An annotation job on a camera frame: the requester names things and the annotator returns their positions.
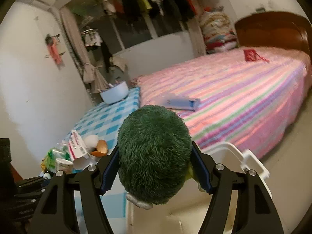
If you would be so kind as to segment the beige tied curtain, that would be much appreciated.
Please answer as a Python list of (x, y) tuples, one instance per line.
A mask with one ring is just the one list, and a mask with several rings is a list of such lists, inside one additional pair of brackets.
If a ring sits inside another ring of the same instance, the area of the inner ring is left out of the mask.
[(75, 54), (82, 63), (82, 79), (86, 85), (91, 84), (91, 92), (100, 94), (108, 88), (108, 83), (99, 69), (95, 67), (89, 58), (85, 44), (82, 41), (82, 35), (73, 13), (67, 8), (60, 9), (60, 16), (65, 27), (66, 34), (73, 47)]

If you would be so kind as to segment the blue checkered tablecloth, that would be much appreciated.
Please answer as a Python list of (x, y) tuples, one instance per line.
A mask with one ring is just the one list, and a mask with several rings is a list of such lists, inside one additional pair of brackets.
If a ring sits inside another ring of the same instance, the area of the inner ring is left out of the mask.
[[(74, 125), (74, 130), (84, 139), (89, 135), (97, 135), (107, 142), (111, 152), (117, 143), (118, 130), (124, 119), (140, 107), (140, 88), (129, 90), (128, 96), (111, 105), (101, 103), (91, 108)], [(116, 177), (112, 188), (100, 197), (106, 215), (114, 233), (126, 233), (126, 191), (119, 177)]]

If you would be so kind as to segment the white fluffy plush toy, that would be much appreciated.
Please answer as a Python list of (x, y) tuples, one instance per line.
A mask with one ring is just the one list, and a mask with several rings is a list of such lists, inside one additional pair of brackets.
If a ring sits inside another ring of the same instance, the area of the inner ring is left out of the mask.
[(97, 135), (89, 135), (83, 139), (83, 142), (86, 146), (87, 152), (92, 152), (96, 149), (99, 141), (99, 137)]

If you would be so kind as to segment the striped pink bed cover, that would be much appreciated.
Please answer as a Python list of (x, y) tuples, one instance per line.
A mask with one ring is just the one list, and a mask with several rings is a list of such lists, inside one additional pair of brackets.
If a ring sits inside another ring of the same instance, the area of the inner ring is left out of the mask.
[(299, 50), (256, 52), (254, 62), (238, 48), (141, 76), (141, 105), (156, 105), (162, 95), (198, 98), (196, 111), (177, 114), (200, 148), (229, 142), (262, 158), (295, 121), (311, 87), (311, 60)]

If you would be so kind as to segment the red pouch on bed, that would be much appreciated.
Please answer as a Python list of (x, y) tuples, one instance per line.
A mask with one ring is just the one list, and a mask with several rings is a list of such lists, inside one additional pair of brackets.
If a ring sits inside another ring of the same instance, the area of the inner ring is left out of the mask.
[(246, 62), (255, 62), (255, 61), (264, 61), (266, 63), (269, 63), (270, 61), (262, 56), (260, 56), (256, 50), (254, 49), (244, 49), (244, 57)]

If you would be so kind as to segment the green snack plastic bag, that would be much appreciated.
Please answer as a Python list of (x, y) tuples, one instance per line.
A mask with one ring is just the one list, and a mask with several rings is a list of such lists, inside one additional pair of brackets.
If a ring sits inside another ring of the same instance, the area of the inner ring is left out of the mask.
[(67, 142), (62, 141), (56, 147), (51, 148), (43, 158), (40, 167), (43, 173), (49, 171), (54, 173), (56, 171), (56, 159), (65, 159), (70, 161), (69, 150)]

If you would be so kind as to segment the wooden bed headboard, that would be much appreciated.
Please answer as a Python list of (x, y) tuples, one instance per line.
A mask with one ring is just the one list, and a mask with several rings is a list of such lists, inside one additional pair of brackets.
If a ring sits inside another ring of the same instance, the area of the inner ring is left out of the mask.
[(311, 56), (311, 23), (291, 12), (263, 12), (238, 20), (239, 44), (244, 47), (294, 49)]

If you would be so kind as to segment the white storage bin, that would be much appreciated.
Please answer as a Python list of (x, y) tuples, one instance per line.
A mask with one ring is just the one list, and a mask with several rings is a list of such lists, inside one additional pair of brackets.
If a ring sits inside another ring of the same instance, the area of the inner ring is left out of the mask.
[(149, 210), (126, 204), (127, 233), (281, 233), (265, 180), (269, 171), (249, 150), (218, 143), (192, 149), (198, 180)]

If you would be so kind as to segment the white red paper mail bag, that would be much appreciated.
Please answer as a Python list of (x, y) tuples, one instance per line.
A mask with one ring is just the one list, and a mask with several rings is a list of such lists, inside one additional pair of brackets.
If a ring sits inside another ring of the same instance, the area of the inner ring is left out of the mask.
[(85, 143), (76, 130), (72, 130), (70, 133), (68, 150), (75, 170), (81, 171), (90, 165), (96, 164), (96, 161), (87, 152)]

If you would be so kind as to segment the pink cloth on wall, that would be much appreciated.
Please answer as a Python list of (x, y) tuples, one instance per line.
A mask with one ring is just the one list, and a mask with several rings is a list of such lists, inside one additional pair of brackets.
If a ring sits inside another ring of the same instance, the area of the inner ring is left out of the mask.
[(60, 35), (51, 36), (47, 34), (45, 37), (45, 43), (50, 54), (50, 57), (54, 60), (58, 66), (62, 65), (62, 56), (65, 54), (66, 49), (64, 44), (61, 42)]

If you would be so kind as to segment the green plush hedgehog toy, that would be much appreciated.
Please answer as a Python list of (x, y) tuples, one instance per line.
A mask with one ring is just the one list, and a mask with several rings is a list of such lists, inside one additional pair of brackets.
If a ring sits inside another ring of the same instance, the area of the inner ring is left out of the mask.
[(191, 136), (183, 119), (165, 107), (146, 105), (131, 113), (117, 146), (126, 199), (139, 208), (167, 203), (189, 179)]

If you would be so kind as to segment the stack of folded quilts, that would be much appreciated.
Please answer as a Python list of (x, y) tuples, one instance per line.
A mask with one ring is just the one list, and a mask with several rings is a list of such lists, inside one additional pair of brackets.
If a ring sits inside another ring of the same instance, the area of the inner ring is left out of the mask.
[(223, 11), (205, 11), (199, 20), (207, 54), (226, 52), (238, 47), (230, 18)]

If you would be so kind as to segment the laundry clip hanger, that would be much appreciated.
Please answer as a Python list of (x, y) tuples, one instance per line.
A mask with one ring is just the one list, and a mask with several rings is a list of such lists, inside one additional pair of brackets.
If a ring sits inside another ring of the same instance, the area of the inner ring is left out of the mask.
[(88, 30), (83, 31), (82, 38), (84, 40), (86, 47), (93, 46), (100, 47), (103, 42), (97, 28), (90, 28)]

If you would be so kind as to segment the white oval pen holder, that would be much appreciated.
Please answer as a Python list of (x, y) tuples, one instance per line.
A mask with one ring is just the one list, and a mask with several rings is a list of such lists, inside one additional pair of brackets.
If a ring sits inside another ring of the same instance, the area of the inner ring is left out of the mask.
[(113, 85), (113, 87), (100, 93), (100, 97), (106, 104), (117, 103), (129, 94), (129, 88), (125, 81), (121, 81), (118, 84)]

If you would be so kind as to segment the right beige curtain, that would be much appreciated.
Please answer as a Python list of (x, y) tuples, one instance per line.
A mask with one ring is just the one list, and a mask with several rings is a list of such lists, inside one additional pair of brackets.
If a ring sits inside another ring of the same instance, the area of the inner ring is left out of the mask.
[(196, 18), (189, 19), (187, 21), (187, 27), (194, 57), (197, 58), (206, 55), (206, 46), (198, 20)]

